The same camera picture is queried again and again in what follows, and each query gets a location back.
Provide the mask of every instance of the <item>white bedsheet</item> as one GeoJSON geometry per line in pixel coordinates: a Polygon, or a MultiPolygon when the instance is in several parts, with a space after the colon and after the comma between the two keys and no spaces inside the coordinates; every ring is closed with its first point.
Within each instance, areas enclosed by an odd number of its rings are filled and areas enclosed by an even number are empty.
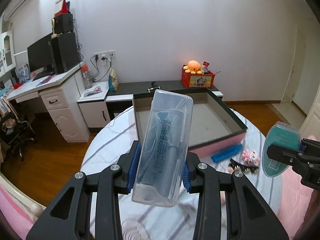
{"type": "MultiPolygon", "coordinates": [[[[255,150],[261,154],[265,137],[252,123],[239,113],[235,113],[248,127],[243,141],[244,149],[255,150]]],[[[85,154],[81,171],[87,175],[101,172],[116,163],[120,155],[129,152],[132,142],[137,139],[134,111],[133,107],[130,107],[97,134],[85,154]]],[[[234,156],[233,159],[239,160],[239,155],[234,156]]],[[[201,161],[211,165],[217,171],[227,172],[229,160],[216,164],[210,157],[206,157],[201,161]]],[[[248,174],[247,177],[277,214],[281,203],[281,176],[268,178],[260,168],[257,175],[248,174]]],[[[94,193],[90,217],[90,232],[93,236],[95,236],[96,198],[97,195],[94,193]]],[[[131,201],[131,195],[119,195],[120,219],[122,223],[125,222],[123,233],[131,236],[141,234],[143,238],[151,240],[192,239],[197,205],[198,194],[187,193],[183,185],[180,189],[178,204],[172,208],[134,203],[131,201]],[[129,230],[130,227],[137,228],[139,233],[132,232],[132,229],[129,230]]],[[[221,239],[226,239],[225,219],[223,206],[221,239]]]]}

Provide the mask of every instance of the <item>pink blanket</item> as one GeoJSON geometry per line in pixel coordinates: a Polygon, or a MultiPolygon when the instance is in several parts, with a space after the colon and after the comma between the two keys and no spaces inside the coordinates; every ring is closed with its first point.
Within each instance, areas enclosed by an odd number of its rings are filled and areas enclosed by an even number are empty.
{"type": "Polygon", "coordinates": [[[278,218],[293,239],[306,214],[313,189],[303,186],[301,176],[289,167],[282,173],[282,198],[278,218]]]}
{"type": "Polygon", "coordinates": [[[34,222],[0,186],[0,209],[13,230],[25,240],[34,222]]]}

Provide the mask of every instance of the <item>office chair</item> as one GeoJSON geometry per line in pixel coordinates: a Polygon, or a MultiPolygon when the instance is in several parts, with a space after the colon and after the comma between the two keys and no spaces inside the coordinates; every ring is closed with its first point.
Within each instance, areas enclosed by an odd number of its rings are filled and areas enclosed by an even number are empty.
{"type": "Polygon", "coordinates": [[[13,154],[15,154],[16,150],[19,149],[19,155],[20,159],[23,161],[24,156],[22,155],[22,147],[26,144],[28,141],[35,142],[35,132],[32,129],[31,125],[28,123],[27,120],[20,121],[19,118],[11,111],[7,113],[4,117],[0,119],[0,138],[8,145],[11,146],[11,150],[13,154]],[[16,125],[13,127],[13,130],[11,133],[7,134],[8,132],[5,132],[1,128],[3,127],[3,124],[8,119],[14,119],[16,121],[16,125]],[[31,136],[28,135],[28,128],[31,130],[31,136]]]}

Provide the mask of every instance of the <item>metal screw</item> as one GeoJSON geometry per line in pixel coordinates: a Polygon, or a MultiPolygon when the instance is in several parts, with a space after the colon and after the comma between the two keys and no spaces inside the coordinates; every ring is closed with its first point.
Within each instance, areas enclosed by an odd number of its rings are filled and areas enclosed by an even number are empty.
{"type": "Polygon", "coordinates": [[[81,179],[83,177],[83,172],[79,171],[75,174],[76,179],[81,179]]]}
{"type": "Polygon", "coordinates": [[[117,171],[117,170],[120,169],[120,166],[119,166],[118,164],[113,164],[113,165],[111,165],[110,169],[111,169],[112,171],[117,171]]]}
{"type": "Polygon", "coordinates": [[[198,164],[198,168],[201,170],[205,170],[208,167],[208,165],[206,163],[199,163],[198,164]]]}
{"type": "Polygon", "coordinates": [[[243,176],[243,172],[242,171],[235,171],[235,176],[238,178],[241,178],[243,176]]]}

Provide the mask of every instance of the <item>black tv stand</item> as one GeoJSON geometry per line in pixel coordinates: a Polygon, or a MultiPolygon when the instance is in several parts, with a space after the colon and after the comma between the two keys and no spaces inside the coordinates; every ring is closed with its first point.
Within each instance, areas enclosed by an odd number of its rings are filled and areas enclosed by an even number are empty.
{"type": "Polygon", "coordinates": [[[39,74],[37,74],[37,75],[35,76],[35,78],[33,79],[33,81],[34,81],[34,80],[37,80],[37,79],[39,79],[39,78],[43,78],[43,77],[45,77],[45,76],[52,76],[52,75],[54,75],[54,74],[55,74],[54,70],[44,70],[44,71],[40,72],[39,74]]]}

